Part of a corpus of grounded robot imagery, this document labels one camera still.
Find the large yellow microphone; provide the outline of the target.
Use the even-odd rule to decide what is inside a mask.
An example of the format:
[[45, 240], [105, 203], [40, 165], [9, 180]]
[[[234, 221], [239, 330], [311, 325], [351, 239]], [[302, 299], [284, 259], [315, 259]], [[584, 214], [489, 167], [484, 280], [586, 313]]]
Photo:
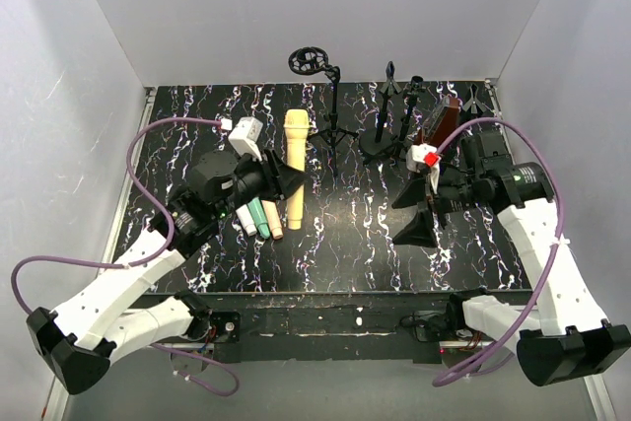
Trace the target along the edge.
[[[284, 121], [287, 142], [287, 164], [299, 171], [305, 170], [307, 138], [310, 133], [308, 112], [304, 109], [289, 109]], [[287, 229], [300, 230], [304, 213], [304, 186], [287, 200]]]

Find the black tripod shock mount stand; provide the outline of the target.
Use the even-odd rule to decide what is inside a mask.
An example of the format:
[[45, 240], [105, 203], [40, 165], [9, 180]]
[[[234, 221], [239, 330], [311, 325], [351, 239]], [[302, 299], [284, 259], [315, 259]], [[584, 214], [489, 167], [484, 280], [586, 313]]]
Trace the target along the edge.
[[293, 51], [288, 58], [288, 66], [293, 73], [301, 76], [312, 76], [318, 73], [324, 73], [331, 83], [331, 108], [325, 117], [328, 122], [328, 127], [318, 132], [310, 133], [307, 140], [313, 142], [317, 138], [320, 138], [324, 142], [329, 150], [332, 175], [334, 178], [337, 178], [339, 176], [337, 146], [346, 136], [350, 136], [353, 139], [359, 137], [358, 132], [340, 128], [338, 125], [338, 86], [341, 79], [340, 67], [332, 65], [329, 62], [327, 53], [316, 46], [306, 46]]

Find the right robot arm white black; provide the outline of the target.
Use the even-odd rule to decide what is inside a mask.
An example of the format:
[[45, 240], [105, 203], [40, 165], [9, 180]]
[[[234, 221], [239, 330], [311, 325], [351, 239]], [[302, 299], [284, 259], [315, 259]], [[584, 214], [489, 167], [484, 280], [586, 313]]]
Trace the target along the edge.
[[435, 227], [445, 226], [448, 214], [486, 206], [507, 232], [533, 289], [522, 310], [484, 289], [452, 294], [444, 317], [448, 330], [480, 332], [492, 342], [439, 383], [479, 369], [502, 348], [516, 355], [536, 386], [605, 372], [629, 350], [630, 331], [611, 323], [589, 291], [558, 229], [558, 198], [545, 170], [515, 163], [498, 131], [465, 136], [459, 147], [458, 166], [442, 164], [429, 144], [410, 147], [406, 166], [413, 177], [393, 205], [417, 212], [393, 242], [435, 247]]

